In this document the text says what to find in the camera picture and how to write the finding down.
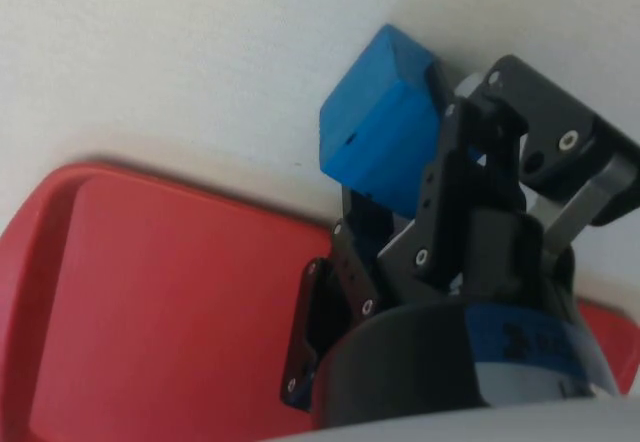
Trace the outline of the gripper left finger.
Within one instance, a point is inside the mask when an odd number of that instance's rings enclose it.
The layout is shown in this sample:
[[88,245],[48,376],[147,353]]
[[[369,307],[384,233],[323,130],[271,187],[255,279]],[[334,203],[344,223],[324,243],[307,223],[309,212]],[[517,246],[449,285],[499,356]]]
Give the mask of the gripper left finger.
[[282,376],[285,405],[311,405],[321,362],[385,303],[375,266],[393,230],[390,210],[342,188],[342,217],[330,231],[329,253],[309,260],[301,274]]

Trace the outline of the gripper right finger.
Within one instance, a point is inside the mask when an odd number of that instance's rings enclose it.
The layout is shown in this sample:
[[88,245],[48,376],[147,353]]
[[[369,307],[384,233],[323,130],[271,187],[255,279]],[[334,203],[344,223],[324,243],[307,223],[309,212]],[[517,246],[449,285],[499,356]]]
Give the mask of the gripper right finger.
[[538,196],[550,272],[585,227],[638,209],[638,144],[520,58],[500,58],[468,96],[453,93],[439,63],[426,80],[442,117],[415,220],[427,281],[460,271],[472,215],[523,211],[523,187]]

